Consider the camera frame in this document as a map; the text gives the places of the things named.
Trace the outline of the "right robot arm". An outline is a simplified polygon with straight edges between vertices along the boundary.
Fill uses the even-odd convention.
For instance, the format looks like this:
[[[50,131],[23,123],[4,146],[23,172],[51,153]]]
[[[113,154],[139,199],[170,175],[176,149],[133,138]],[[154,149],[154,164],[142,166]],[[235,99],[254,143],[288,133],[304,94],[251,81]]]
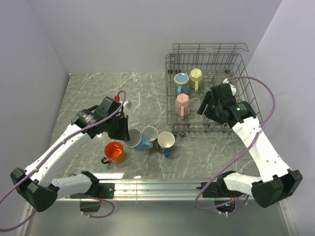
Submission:
[[[259,119],[247,101],[237,102],[236,89],[231,84],[214,86],[198,110],[218,123],[227,123],[241,139],[258,170],[258,177],[242,175],[236,171],[223,171],[211,183],[200,189],[211,197],[229,197],[232,192],[253,196],[259,206],[267,208],[290,197],[303,177],[292,170],[278,155],[262,130]]]

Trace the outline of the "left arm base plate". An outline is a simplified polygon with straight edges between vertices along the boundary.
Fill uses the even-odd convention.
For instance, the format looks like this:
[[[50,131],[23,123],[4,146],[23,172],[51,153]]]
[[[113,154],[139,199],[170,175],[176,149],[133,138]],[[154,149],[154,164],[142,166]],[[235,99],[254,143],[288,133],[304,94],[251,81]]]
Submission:
[[[114,197],[115,184],[99,182],[93,184],[91,188],[86,193],[78,193],[70,195],[71,199],[80,199],[80,198],[101,198],[101,199],[112,199]]]

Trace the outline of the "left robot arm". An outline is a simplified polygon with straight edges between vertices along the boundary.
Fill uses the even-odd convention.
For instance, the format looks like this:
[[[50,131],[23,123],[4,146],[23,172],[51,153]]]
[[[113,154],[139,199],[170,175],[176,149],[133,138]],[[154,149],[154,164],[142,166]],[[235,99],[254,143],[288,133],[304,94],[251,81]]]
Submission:
[[[73,177],[56,178],[57,173],[95,136],[107,133],[110,139],[128,141],[128,117],[117,98],[105,97],[100,105],[79,111],[57,141],[26,168],[11,174],[17,192],[38,212],[48,209],[57,199],[76,194],[89,198],[105,194],[99,179],[89,171]]]

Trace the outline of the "pink faceted mug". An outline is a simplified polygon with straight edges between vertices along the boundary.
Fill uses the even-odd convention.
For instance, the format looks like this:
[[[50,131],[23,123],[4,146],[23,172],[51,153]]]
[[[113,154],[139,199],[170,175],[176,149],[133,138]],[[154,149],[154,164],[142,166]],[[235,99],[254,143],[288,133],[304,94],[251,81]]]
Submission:
[[[181,93],[177,96],[175,101],[175,112],[184,119],[190,113],[190,98],[187,94]]]

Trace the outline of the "light blue floral mug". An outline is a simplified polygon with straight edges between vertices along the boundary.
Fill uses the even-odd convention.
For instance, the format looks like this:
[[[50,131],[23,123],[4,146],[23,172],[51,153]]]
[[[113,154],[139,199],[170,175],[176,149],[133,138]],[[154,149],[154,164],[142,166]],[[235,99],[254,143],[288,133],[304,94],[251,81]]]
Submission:
[[[127,147],[136,151],[146,151],[153,147],[153,144],[144,138],[140,130],[130,129],[128,133],[129,133],[130,140],[124,141]]]

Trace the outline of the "salmon floral mug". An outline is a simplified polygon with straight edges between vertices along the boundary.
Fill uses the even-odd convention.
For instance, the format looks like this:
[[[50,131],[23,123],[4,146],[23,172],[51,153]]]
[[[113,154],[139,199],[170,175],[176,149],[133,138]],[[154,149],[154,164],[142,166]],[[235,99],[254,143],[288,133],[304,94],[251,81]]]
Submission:
[[[158,130],[153,126],[147,126],[142,130],[144,138],[155,146],[158,141]]]

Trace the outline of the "yellow faceted mug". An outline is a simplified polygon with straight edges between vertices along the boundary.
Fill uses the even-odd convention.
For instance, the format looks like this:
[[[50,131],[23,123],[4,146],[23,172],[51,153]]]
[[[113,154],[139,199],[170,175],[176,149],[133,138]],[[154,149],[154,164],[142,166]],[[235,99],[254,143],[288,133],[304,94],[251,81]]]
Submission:
[[[203,73],[200,69],[195,68],[189,74],[189,86],[198,92],[203,81]]]

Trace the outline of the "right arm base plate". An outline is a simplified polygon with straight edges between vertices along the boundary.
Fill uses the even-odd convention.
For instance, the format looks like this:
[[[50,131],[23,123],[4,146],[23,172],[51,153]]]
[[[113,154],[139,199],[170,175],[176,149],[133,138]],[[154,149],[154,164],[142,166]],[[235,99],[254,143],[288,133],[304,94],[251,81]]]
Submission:
[[[243,193],[238,191],[231,191],[227,188],[220,189],[219,184],[212,182],[202,193],[203,198],[229,198],[229,197],[240,197]]]

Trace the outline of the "blue mug orange interior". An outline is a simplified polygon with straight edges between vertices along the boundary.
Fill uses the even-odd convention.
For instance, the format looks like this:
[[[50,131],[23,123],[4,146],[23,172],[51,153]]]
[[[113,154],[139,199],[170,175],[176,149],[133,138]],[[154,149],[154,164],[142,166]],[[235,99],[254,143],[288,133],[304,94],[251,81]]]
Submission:
[[[178,73],[174,76],[174,83],[177,95],[187,94],[189,90],[189,76],[185,73]]]

